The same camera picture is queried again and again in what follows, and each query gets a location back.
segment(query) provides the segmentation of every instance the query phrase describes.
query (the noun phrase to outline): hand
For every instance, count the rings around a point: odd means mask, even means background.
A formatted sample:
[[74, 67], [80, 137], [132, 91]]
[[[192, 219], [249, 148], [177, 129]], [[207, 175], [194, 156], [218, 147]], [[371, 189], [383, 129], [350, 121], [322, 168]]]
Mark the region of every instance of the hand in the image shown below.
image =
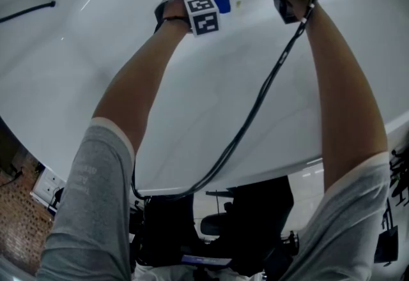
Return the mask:
[[187, 17], [185, 1], [184, 0], [173, 0], [169, 1], [165, 5], [164, 18], [169, 17]]
[[298, 20], [302, 20], [310, 0], [287, 0], [294, 9], [294, 14]]

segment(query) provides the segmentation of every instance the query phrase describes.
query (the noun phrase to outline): black object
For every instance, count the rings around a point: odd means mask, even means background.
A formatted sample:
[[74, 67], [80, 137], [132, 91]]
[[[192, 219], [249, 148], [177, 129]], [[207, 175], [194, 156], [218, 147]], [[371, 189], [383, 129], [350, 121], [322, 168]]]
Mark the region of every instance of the black object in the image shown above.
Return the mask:
[[386, 265], [384, 266], [389, 266], [392, 262], [397, 261], [397, 255], [399, 252], [397, 226], [394, 227], [389, 199], [387, 199], [387, 209], [383, 214], [382, 228], [385, 227], [385, 222], [387, 230], [381, 233], [378, 237], [374, 262], [386, 262]]
[[232, 192], [229, 190], [226, 190], [225, 192], [206, 192], [205, 193], [207, 196], [217, 196], [217, 197], [225, 197], [225, 198], [233, 198], [234, 195]]
[[9, 182], [3, 183], [2, 185], [0, 185], [0, 188], [9, 185], [10, 183], [13, 183], [14, 181], [16, 181], [19, 177], [21, 177], [23, 175], [23, 171], [22, 168], [20, 169], [20, 171], [17, 172], [17, 169], [14, 167], [14, 165], [10, 164], [10, 167], [12, 168], [12, 170], [14, 172], [16, 172], [16, 175], [14, 175], [14, 178], [12, 180], [10, 180]]
[[290, 231], [287, 238], [282, 238], [282, 244], [285, 247], [287, 253], [291, 256], [296, 256], [300, 250], [300, 240], [298, 235], [293, 231]]
[[61, 196], [63, 195], [64, 188], [58, 189], [54, 194], [54, 202], [50, 205], [52, 208], [57, 209], [57, 203], [61, 202]]
[[[232, 258], [229, 267], [241, 275], [252, 276], [267, 265], [273, 276], [284, 273], [291, 255], [282, 245], [281, 232], [294, 203], [288, 177], [229, 191], [234, 200], [226, 206], [227, 213], [204, 219], [220, 226], [213, 229], [220, 237], [208, 245], [194, 228], [193, 195], [177, 201], [152, 197], [144, 210], [143, 231], [139, 239], [134, 238], [137, 252], [132, 255], [147, 266], [181, 264], [183, 255], [196, 255]], [[275, 255], [283, 255], [284, 260], [276, 260]]]
[[55, 5], [56, 5], [56, 2], [51, 1], [49, 3], [37, 5], [37, 6], [34, 6], [32, 8], [27, 8], [27, 9], [19, 11], [17, 13], [11, 14], [11, 15], [9, 15], [7, 17], [0, 18], [0, 23], [9, 21], [11, 19], [17, 18], [17, 17], [19, 17], [21, 15], [24, 15], [24, 14], [27, 14], [27, 13], [30, 13], [30, 12], [33, 12], [33, 11], [36, 11], [36, 10], [41, 10], [42, 8], [53, 8], [53, 7], [55, 7]]
[[219, 281], [219, 278], [211, 278], [208, 276], [203, 266], [197, 267], [193, 271], [193, 281]]
[[159, 21], [159, 23], [157, 24], [156, 28], [155, 28], [155, 33], [159, 30], [159, 28], [162, 26], [162, 24], [165, 21], [174, 21], [174, 20], [182, 20], [184, 22], [187, 23], [187, 25], [189, 26], [189, 28], [192, 29], [192, 26], [190, 25], [190, 20], [188, 17], [168, 17], [168, 18], [164, 18], [162, 20]]
[[408, 189], [409, 191], [409, 146], [401, 149], [399, 152], [392, 151], [393, 159], [389, 162], [390, 165], [390, 187], [397, 183], [394, 191], [392, 192], [392, 198], [399, 196], [399, 202], [396, 206], [402, 204], [406, 197], [403, 197], [403, 192]]
[[291, 3], [287, 0], [274, 0], [274, 5], [280, 13], [285, 24], [296, 23], [298, 21], [294, 14], [294, 9]]
[[[234, 153], [235, 149], [237, 148], [238, 144], [240, 141], [243, 139], [243, 136], [245, 135], [246, 131], [249, 129], [251, 126], [251, 123], [253, 122], [254, 118], [256, 117], [258, 110], [261, 107], [261, 104], [263, 104], [265, 96], [268, 93], [268, 90], [270, 89], [272, 82], [274, 81], [275, 77], [277, 76], [280, 68], [283, 66], [285, 60], [288, 57], [289, 52], [293, 48], [296, 40], [301, 37], [301, 35], [304, 33], [306, 25], [308, 23], [309, 17], [311, 16], [311, 13], [313, 12], [314, 9], [314, 4], [316, 0], [311, 0], [310, 5], [307, 7], [303, 21], [301, 21], [299, 27], [297, 28], [294, 36], [292, 39], [289, 41], [287, 44], [286, 48], [280, 55], [278, 61], [273, 67], [273, 70], [270, 72], [268, 75], [267, 79], [264, 81], [261, 89], [259, 90], [258, 96], [256, 98], [256, 102], [254, 103], [249, 115], [247, 116], [246, 120], [244, 121], [244, 124], [242, 127], [239, 129], [238, 133], [236, 136], [233, 138], [233, 140], [228, 144], [228, 146], [225, 148], [223, 153], [220, 155], [219, 159], [214, 163], [213, 167], [210, 169], [210, 171], [197, 183], [192, 185], [188, 190], [185, 192], [182, 192], [181, 194], [178, 195], [168, 195], [168, 196], [161, 196], [162, 200], [165, 201], [177, 201], [178, 199], [181, 199], [185, 196], [189, 196], [194, 194], [195, 192], [200, 191], [203, 189], [225, 166], [225, 164], [228, 162], [230, 159], [231, 155]], [[135, 188], [135, 166], [134, 166], [134, 173], [132, 175], [132, 191], [134, 192], [134, 195], [138, 199], [145, 199], [146, 197], [141, 196], [138, 191]]]
[[36, 166], [36, 169], [35, 169], [36, 173], [38, 173], [38, 174], [42, 173], [44, 170], [45, 170], [45, 166], [42, 165], [40, 162], [38, 162], [37, 166]]
[[129, 216], [129, 233], [134, 234], [134, 238], [130, 244], [130, 269], [133, 273], [136, 269], [136, 262], [143, 265], [143, 262], [138, 260], [139, 249], [141, 248], [141, 234], [144, 230], [144, 213], [141, 209], [132, 210]]

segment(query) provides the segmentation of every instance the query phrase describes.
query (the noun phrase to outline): black cable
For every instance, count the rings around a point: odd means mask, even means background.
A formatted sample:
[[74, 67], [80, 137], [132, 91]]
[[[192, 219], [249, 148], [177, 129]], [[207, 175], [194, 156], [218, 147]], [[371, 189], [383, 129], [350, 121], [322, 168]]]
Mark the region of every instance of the black cable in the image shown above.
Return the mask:
[[138, 206], [138, 203], [139, 203], [138, 201], [135, 201], [135, 203], [134, 203], [135, 209], [136, 209], [137, 211], [140, 211], [140, 212], [143, 213], [143, 209]]
[[55, 7], [55, 5], [56, 5], [56, 2], [51, 1], [49, 3], [37, 5], [37, 6], [34, 6], [32, 8], [26, 8], [25, 10], [19, 11], [17, 13], [11, 14], [11, 15], [8, 15], [7, 17], [0, 18], [0, 23], [9, 21], [11, 19], [17, 18], [17, 17], [19, 17], [21, 15], [24, 15], [24, 14], [27, 14], [27, 13], [30, 13], [30, 12], [33, 12], [33, 11], [36, 11], [36, 10], [41, 10], [42, 8], [53, 8], [53, 7]]
[[[251, 123], [253, 122], [254, 118], [256, 117], [261, 104], [263, 103], [265, 96], [268, 93], [268, 90], [270, 89], [272, 82], [274, 81], [275, 77], [277, 76], [280, 68], [283, 66], [285, 60], [288, 57], [289, 52], [293, 48], [296, 40], [301, 37], [301, 35], [305, 31], [305, 27], [307, 25], [307, 22], [309, 20], [309, 17], [311, 16], [311, 13], [315, 7], [315, 2], [316, 0], [311, 0], [309, 6], [307, 7], [307, 10], [305, 12], [304, 18], [302, 19], [300, 25], [298, 26], [294, 36], [291, 38], [291, 40], [288, 42], [286, 48], [283, 50], [282, 54], [280, 55], [278, 61], [276, 62], [275, 66], [273, 67], [273, 70], [270, 72], [266, 80], [264, 81], [263, 85], [261, 86], [261, 89], [259, 90], [258, 96], [256, 98], [256, 102], [254, 103], [252, 109], [250, 110], [249, 115], [247, 116], [246, 120], [244, 121], [244, 124], [236, 134], [236, 136], [233, 138], [233, 140], [228, 144], [228, 146], [225, 148], [223, 153], [220, 155], [219, 159], [216, 161], [216, 163], [213, 165], [213, 167], [210, 169], [210, 171], [197, 183], [195, 183], [193, 186], [191, 186], [188, 190], [177, 194], [177, 195], [167, 195], [167, 196], [161, 196], [166, 201], [177, 201], [183, 197], [186, 197], [188, 195], [192, 195], [195, 192], [200, 191], [203, 189], [225, 166], [227, 161], [230, 159], [231, 155], [234, 153], [235, 149], [237, 148], [238, 144], [242, 140], [243, 136], [245, 135], [246, 131], [249, 129], [251, 126]], [[141, 196], [138, 191], [135, 188], [135, 167], [134, 167], [134, 174], [132, 175], [132, 191], [134, 192], [134, 195], [138, 199], [145, 199], [147, 197]]]
[[54, 198], [55, 198], [55, 196], [56, 196], [56, 192], [57, 192], [58, 190], [59, 190], [59, 187], [55, 188], [54, 191], [52, 192], [51, 201], [48, 203], [47, 211], [49, 210], [50, 206], [52, 207], [52, 201], [54, 200]]
[[216, 190], [216, 202], [217, 202], [217, 214], [220, 215], [220, 209], [219, 209], [219, 196], [217, 195], [217, 190]]
[[390, 208], [389, 197], [387, 198], [386, 203], [387, 203], [387, 211], [389, 212], [389, 218], [390, 218], [390, 228], [392, 229], [394, 227], [394, 221], [392, 218], [392, 210]]
[[17, 180], [19, 177], [21, 177], [22, 175], [23, 175], [23, 172], [22, 172], [21, 170], [18, 171], [18, 173], [15, 175], [15, 177], [14, 177], [12, 180], [10, 180], [9, 182], [6, 182], [6, 183], [0, 185], [0, 188], [4, 187], [4, 186], [6, 186], [6, 185], [9, 185], [10, 183], [13, 183], [14, 181], [16, 181], [16, 180]]

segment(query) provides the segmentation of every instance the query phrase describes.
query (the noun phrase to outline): wrist strap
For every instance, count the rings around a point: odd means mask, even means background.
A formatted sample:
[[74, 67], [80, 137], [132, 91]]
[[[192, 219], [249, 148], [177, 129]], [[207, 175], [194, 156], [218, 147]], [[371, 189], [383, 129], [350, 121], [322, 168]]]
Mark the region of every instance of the wrist strap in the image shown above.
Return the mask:
[[154, 32], [154, 33], [156, 33], [156, 32], [159, 30], [159, 28], [162, 26], [162, 24], [163, 24], [165, 21], [173, 21], [173, 20], [182, 20], [182, 21], [184, 21], [184, 22], [187, 23], [187, 25], [189, 26], [189, 29], [190, 29], [190, 30], [192, 29], [192, 26], [190, 25], [190, 20], [189, 20], [188, 17], [168, 17], [168, 18], [164, 18], [164, 19], [162, 19], [161, 21], [159, 21], [159, 23], [157, 24], [157, 26], [156, 26], [156, 28], [155, 28], [155, 32]]

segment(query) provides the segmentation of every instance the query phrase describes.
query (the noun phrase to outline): white bathtub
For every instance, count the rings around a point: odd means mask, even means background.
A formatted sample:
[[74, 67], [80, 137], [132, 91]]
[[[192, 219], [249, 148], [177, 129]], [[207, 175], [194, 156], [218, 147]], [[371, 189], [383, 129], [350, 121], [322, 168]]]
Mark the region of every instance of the white bathtub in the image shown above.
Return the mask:
[[[0, 17], [47, 1], [0, 0]], [[0, 116], [66, 180], [108, 83], [152, 34], [160, 0], [56, 1], [55, 8], [0, 24]], [[356, 54], [389, 131], [405, 125], [409, 0], [321, 3]], [[208, 172], [295, 31], [271, 0], [231, 4], [221, 32], [187, 36], [169, 63], [136, 160], [137, 187], [145, 195], [181, 192]], [[320, 157], [320, 136], [318, 87], [303, 37], [236, 153], [208, 187], [295, 172]]]

